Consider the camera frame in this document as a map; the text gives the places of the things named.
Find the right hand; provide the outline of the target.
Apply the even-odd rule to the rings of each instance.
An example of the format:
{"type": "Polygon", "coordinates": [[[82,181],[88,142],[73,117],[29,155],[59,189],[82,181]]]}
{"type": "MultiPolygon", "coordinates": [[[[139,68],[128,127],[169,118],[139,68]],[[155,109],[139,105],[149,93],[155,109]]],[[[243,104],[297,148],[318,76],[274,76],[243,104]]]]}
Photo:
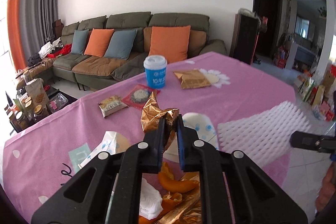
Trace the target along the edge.
{"type": "Polygon", "coordinates": [[[318,197],[315,200],[316,210],[321,212],[328,204],[333,194],[335,193],[335,185],[331,182],[333,178],[333,164],[330,165],[325,177],[322,180],[322,186],[318,197]]]}

